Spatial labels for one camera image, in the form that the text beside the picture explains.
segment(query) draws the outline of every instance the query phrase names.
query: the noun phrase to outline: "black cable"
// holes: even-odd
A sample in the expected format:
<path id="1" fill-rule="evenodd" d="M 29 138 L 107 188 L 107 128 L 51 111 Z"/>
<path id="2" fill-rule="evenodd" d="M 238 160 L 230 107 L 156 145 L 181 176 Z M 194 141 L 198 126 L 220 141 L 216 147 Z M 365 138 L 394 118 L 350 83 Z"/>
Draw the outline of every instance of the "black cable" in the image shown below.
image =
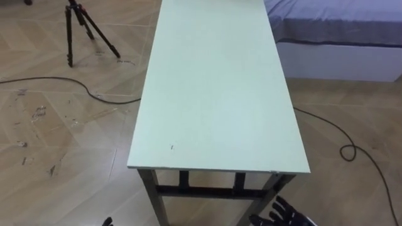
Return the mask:
<path id="1" fill-rule="evenodd" d="M 101 99 L 101 98 L 99 98 L 99 97 L 93 95 L 92 93 L 90 93 L 90 92 L 89 92 L 89 89 L 87 88 L 87 86 L 84 85 L 82 82 L 80 82 L 80 81 L 78 81 L 78 80 L 75 80 L 75 79 L 72 79 L 72 78 L 65 78 L 65 77 L 32 77 L 32 78 L 19 78 L 19 79 L 13 79 L 13 80 L 0 81 L 0 84 L 6 84 L 6 83 L 12 83 L 12 82 L 20 82 L 20 81 L 27 81 L 27 80 L 40 80 L 40 79 L 55 79 L 55 80 L 64 80 L 64 81 L 70 81 L 70 82 L 77 83 L 77 84 L 81 85 L 81 86 L 87 91 L 87 93 L 88 93 L 88 95 L 89 95 L 90 97 L 92 97 L 93 99 L 98 100 L 98 101 L 100 101 L 100 102 L 103 102 L 103 103 L 105 103 L 105 104 L 118 104 L 118 105 L 123 105 L 123 104 L 134 103 L 134 102 L 137 102 L 137 101 L 140 101 L 140 100 L 141 100 L 141 98 L 134 99 L 134 100 L 129 100 L 129 101 L 125 101 L 125 102 L 113 102 L 113 101 L 104 100 L 104 99 Z M 322 121 L 324 121 L 324 122 L 326 122 L 326 123 L 329 123 L 329 124 L 333 125 L 334 127 L 336 127 L 340 132 L 342 132 L 342 133 L 348 138 L 348 140 L 350 141 L 351 144 L 343 145 L 343 146 L 339 149 L 339 154 L 340 154 L 340 156 L 342 157 L 343 160 L 348 161 L 348 162 L 354 161 L 354 160 L 356 159 L 357 150 L 360 150 L 362 153 L 364 153 L 364 154 L 371 160 L 371 162 L 372 162 L 372 163 L 374 164 L 374 166 L 377 168 L 378 173 L 379 173 L 379 175 L 381 176 L 381 179 L 383 180 L 383 183 L 384 183 L 384 186 L 385 186 L 385 189 L 386 189 L 386 193 L 387 193 L 387 197 L 388 197 L 389 208 L 391 209 L 391 213 L 392 213 L 392 217 L 393 217 L 393 219 L 394 219 L 394 221 L 395 221 L 395 225 L 396 225 L 396 226 L 399 226 L 398 219 L 396 218 L 396 214 L 395 214 L 394 207 L 393 207 L 393 204 L 392 204 L 392 199 L 391 199 L 391 194 L 390 194 L 390 192 L 389 192 L 388 184 L 387 184 L 387 182 L 386 182 L 386 180 L 385 180 L 385 177 L 384 177 L 384 175 L 383 175 L 383 172 L 382 172 L 381 169 L 379 168 L 377 162 L 371 157 L 371 155 L 370 155 L 366 150 L 362 149 L 362 148 L 359 147 L 359 146 L 356 146 L 356 145 L 354 144 L 352 138 L 351 138 L 341 127 L 339 127 L 339 126 L 336 125 L 335 123 L 333 123 L 333 122 L 331 122 L 331 121 L 329 121 L 329 120 L 327 120 L 327 119 L 324 119 L 324 118 L 322 118 L 322 117 L 320 117 L 320 116 L 316 116 L 315 114 L 309 113 L 309 112 L 307 112 L 307 111 L 305 111 L 305 110 L 301 110 L 301 109 L 299 109 L 299 108 L 297 108 L 297 107 L 293 107 L 293 108 L 294 108 L 295 110 L 299 111 L 299 112 L 302 112 L 302 113 L 304 113 L 304 114 L 310 115 L 310 116 L 312 116 L 312 117 L 315 117 L 315 118 L 317 118 L 317 119 L 320 119 L 320 120 L 322 120 Z M 352 156 L 351 158 L 345 157 L 344 152 L 343 152 L 345 148 L 353 148 L 353 156 Z"/>
<path id="2" fill-rule="evenodd" d="M 305 110 L 298 109 L 297 107 L 293 107 L 293 109 L 295 109 L 295 110 L 297 110 L 297 111 L 299 111 L 299 112 L 302 112 L 302 113 L 304 113 L 304 114 L 308 114 L 308 115 L 310 115 L 310 116 L 312 116 L 312 117 L 315 117 L 315 118 L 317 118 L 317 119 L 323 120 L 324 122 L 327 122 L 327 123 L 333 125 L 333 126 L 336 127 L 340 132 L 342 132 L 343 134 L 345 134 L 345 136 L 348 138 L 348 140 L 350 141 L 351 144 L 343 145 L 343 146 L 339 149 L 339 154 L 340 154 L 340 156 L 342 157 L 343 160 L 348 161 L 348 162 L 354 161 L 354 160 L 356 159 L 357 150 L 359 150 L 359 151 L 361 151 L 362 153 L 364 153 L 364 154 L 371 160 L 371 162 L 372 162 L 372 163 L 374 164 L 374 166 L 377 168 L 377 171 L 378 171 L 379 175 L 381 176 L 381 179 L 383 179 L 383 183 L 384 183 L 385 190 L 386 190 L 386 193 L 387 193 L 389 208 L 391 209 L 392 217 L 393 217 L 393 219 L 394 219 L 394 221 L 395 221 L 395 225 L 396 225 L 396 226 L 399 226 L 398 219 L 396 218 L 395 210 L 394 210 L 394 207 L 393 207 L 393 204 L 392 204 L 391 194 L 390 194 L 390 192 L 389 192 L 389 188 L 388 188 L 387 181 L 385 180 L 385 177 L 384 177 L 384 175 L 383 175 L 383 172 L 382 172 L 381 169 L 379 168 L 377 162 L 371 157 L 371 155 L 370 155 L 366 150 L 362 149 L 362 148 L 359 147 L 359 146 L 356 146 L 356 145 L 354 144 L 352 138 L 350 138 L 350 136 L 349 136 L 341 127 L 339 127 L 339 126 L 336 125 L 335 123 L 333 123 L 333 122 L 331 122 L 331 121 L 329 121 L 329 120 L 327 120 L 327 119 L 324 119 L 324 118 L 322 118 L 322 117 L 320 117 L 320 116 L 316 116 L 315 114 L 309 113 L 309 112 L 307 112 L 307 111 L 305 111 Z M 353 156 L 352 156 L 351 158 L 346 158 L 346 157 L 345 157 L 344 152 L 343 152 L 345 148 L 353 148 Z"/>
<path id="3" fill-rule="evenodd" d="M 90 92 L 89 92 L 89 89 L 87 88 L 87 86 L 84 85 L 82 82 L 80 82 L 80 81 L 78 81 L 78 80 L 75 80 L 75 79 L 72 79 L 72 78 L 65 78 L 65 77 L 32 77 L 32 78 L 19 78 L 19 79 L 12 79 L 12 80 L 0 81 L 0 84 L 6 84 L 6 83 L 12 83 L 12 82 L 20 82 L 20 81 L 27 81 L 27 80 L 39 80 L 39 79 L 55 79 L 55 80 L 64 80 L 64 81 L 70 81 L 70 82 L 77 83 L 77 84 L 81 85 L 81 86 L 87 91 L 87 93 L 88 93 L 88 95 L 89 95 L 90 97 L 92 97 L 93 99 L 98 100 L 98 101 L 100 101 L 100 102 L 102 102 L 102 103 L 105 103 L 105 104 L 119 104 L 119 105 L 121 105 L 121 104 L 130 104 L 130 103 L 134 103 L 134 102 L 137 102 L 137 101 L 140 101 L 140 100 L 141 100 L 141 98 L 134 99 L 134 100 L 129 100 L 129 101 L 125 101 L 125 102 L 113 102 L 113 101 L 104 100 L 104 99 L 101 99 L 101 98 L 95 96 L 94 94 L 90 93 Z"/>

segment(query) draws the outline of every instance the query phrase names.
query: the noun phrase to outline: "white tabletop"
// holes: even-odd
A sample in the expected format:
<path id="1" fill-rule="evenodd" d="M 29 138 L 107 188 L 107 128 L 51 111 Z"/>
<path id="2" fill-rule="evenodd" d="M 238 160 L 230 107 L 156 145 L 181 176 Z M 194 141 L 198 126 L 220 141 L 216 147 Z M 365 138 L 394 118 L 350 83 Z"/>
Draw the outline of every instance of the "white tabletop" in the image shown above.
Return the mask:
<path id="1" fill-rule="evenodd" d="M 163 0 L 128 167 L 310 171 L 263 0 Z"/>

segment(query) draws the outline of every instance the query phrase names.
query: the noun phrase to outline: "beige floor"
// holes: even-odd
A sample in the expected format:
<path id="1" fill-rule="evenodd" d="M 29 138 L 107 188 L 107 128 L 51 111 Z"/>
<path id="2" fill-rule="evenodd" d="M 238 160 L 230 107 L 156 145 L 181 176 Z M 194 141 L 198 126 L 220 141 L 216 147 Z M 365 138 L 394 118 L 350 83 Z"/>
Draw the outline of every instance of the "beige floor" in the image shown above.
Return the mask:
<path id="1" fill-rule="evenodd" d="M 74 22 L 75 67 L 67 66 L 67 0 L 0 1 L 0 80 L 66 76 L 109 100 L 140 97 L 159 0 L 82 0 L 126 63 L 105 44 L 92 43 Z M 288 80 L 293 103 L 349 132 L 384 170 L 402 220 L 402 83 Z M 150 202 L 126 159 L 138 103 L 105 105 L 75 84 L 32 81 L 0 85 L 0 225 L 156 226 Z M 345 137 L 296 114 L 312 174 L 299 176 L 282 195 L 319 225 L 393 225 L 383 184 L 359 154 L 341 160 Z M 162 183 L 177 175 L 159 171 Z M 258 187 L 267 175 L 250 175 Z M 233 175 L 191 175 L 193 185 L 231 186 Z M 234 225 L 249 202 L 166 198 L 172 225 Z"/>

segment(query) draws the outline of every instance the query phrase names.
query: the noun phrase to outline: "hand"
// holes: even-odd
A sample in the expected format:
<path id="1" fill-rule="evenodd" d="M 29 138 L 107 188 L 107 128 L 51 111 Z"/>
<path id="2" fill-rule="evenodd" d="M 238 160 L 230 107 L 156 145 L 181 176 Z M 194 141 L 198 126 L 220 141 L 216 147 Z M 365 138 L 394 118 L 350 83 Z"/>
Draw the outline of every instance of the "hand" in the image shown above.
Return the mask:
<path id="1" fill-rule="evenodd" d="M 111 217 L 108 217 L 102 224 L 102 226 L 113 226 L 112 224 L 113 220 Z"/>
<path id="2" fill-rule="evenodd" d="M 280 196 L 276 197 L 272 207 L 276 212 L 271 211 L 269 213 L 269 220 L 257 215 L 251 215 L 250 222 L 255 226 L 316 226 Z"/>

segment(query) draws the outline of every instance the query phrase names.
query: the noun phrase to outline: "blue bedsheet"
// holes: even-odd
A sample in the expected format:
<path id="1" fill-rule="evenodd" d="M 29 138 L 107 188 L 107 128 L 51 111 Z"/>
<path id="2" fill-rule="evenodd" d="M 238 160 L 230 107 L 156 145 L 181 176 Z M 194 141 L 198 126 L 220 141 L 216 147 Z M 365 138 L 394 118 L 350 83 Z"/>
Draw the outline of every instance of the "blue bedsheet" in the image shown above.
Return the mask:
<path id="1" fill-rule="evenodd" d="M 402 46 L 402 0 L 264 0 L 276 41 Z"/>

